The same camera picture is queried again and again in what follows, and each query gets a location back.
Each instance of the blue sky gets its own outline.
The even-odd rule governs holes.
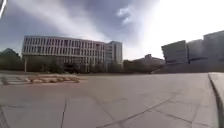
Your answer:
[[[24,35],[121,41],[124,59],[223,30],[222,0],[8,0],[0,21],[0,50],[21,52]]]

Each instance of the paved plaza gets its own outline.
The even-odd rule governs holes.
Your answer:
[[[0,128],[218,128],[206,73],[18,85],[16,75],[0,77],[9,83],[0,85]]]

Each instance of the tree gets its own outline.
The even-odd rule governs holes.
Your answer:
[[[113,61],[113,62],[108,64],[107,71],[109,73],[121,73],[122,72],[122,66]]]
[[[23,70],[23,61],[14,50],[7,48],[0,52],[0,69]]]

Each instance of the paving stone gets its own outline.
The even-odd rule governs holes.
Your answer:
[[[132,117],[148,109],[138,98],[111,102],[103,106],[116,121]]]
[[[111,124],[113,120],[89,98],[73,98],[67,102],[63,128],[95,128]]]
[[[118,124],[102,127],[102,128],[121,128]]]
[[[5,107],[10,128],[61,128],[63,107],[16,108]]]
[[[192,128],[212,128],[212,127],[208,127],[208,126],[193,123]]]
[[[139,95],[137,96],[136,100],[141,101],[148,109],[156,107],[157,105],[165,102],[165,99],[158,99],[150,94]]]
[[[184,120],[192,121],[196,112],[196,105],[186,104],[181,102],[167,102],[155,108],[156,110],[181,118]]]
[[[124,128],[191,128],[191,124],[159,112],[145,112],[124,122]]]
[[[202,101],[202,97],[203,95],[196,93],[177,94],[174,98],[171,99],[171,101],[179,101],[199,105]]]
[[[215,107],[200,106],[193,122],[208,125],[211,127],[218,127],[218,115]]]
[[[149,93],[149,95],[151,95],[152,97],[161,99],[161,100],[168,100],[168,99],[170,99],[171,97],[174,96],[173,93],[168,93],[168,92],[165,92],[165,91],[164,92],[161,92],[161,91],[151,92],[151,93]]]

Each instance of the building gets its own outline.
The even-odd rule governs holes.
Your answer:
[[[3,15],[4,10],[5,10],[6,3],[7,3],[6,0],[0,0],[0,19]]]
[[[25,36],[22,55],[56,58],[60,65],[74,63],[81,65],[108,64],[112,61],[122,64],[122,43],[104,43],[65,37]]]
[[[187,43],[189,61],[205,59],[204,41],[202,39],[193,40]]]
[[[122,43],[111,41],[110,43],[105,45],[106,47],[106,62],[111,63],[112,61],[122,65],[123,58],[122,58]]]
[[[144,58],[140,58],[134,61],[140,61],[145,66],[161,66],[165,64],[165,61],[163,59],[152,57],[151,54],[148,54]]]
[[[204,48],[208,59],[224,61],[224,31],[204,35]]]
[[[188,49],[185,40],[162,46],[166,64],[188,63]]]

